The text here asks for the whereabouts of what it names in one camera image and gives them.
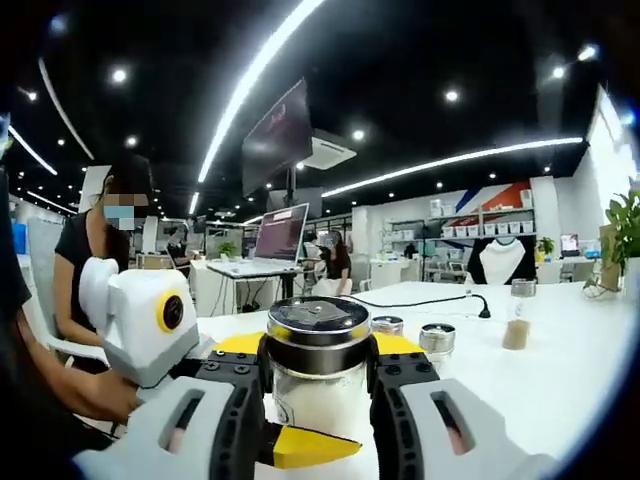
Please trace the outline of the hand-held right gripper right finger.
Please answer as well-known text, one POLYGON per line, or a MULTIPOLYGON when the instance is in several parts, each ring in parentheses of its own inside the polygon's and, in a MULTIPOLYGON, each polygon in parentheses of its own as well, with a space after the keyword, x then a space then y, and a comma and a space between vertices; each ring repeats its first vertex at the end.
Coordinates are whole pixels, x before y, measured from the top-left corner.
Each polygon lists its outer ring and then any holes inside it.
POLYGON ((552 476, 552 457, 520 448, 498 411, 460 382, 440 378, 404 337, 371 334, 367 390, 382 479, 552 476))

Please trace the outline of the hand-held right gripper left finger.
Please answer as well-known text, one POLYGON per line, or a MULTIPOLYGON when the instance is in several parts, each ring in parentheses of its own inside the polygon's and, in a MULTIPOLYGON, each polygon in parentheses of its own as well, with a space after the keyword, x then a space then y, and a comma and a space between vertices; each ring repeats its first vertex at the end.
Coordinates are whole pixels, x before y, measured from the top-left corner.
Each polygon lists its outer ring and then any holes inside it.
POLYGON ((85 479, 251 479, 266 423, 263 333, 234 336, 129 417, 108 448, 73 458, 85 479))

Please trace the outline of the person's left hand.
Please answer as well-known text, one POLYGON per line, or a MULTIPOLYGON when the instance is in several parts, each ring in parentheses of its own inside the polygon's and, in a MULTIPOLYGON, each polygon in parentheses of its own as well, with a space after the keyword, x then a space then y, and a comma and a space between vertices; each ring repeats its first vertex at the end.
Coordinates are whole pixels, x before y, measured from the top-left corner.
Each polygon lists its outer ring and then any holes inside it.
POLYGON ((83 390, 90 418, 126 424, 141 404, 137 386, 113 370, 91 375, 83 390))

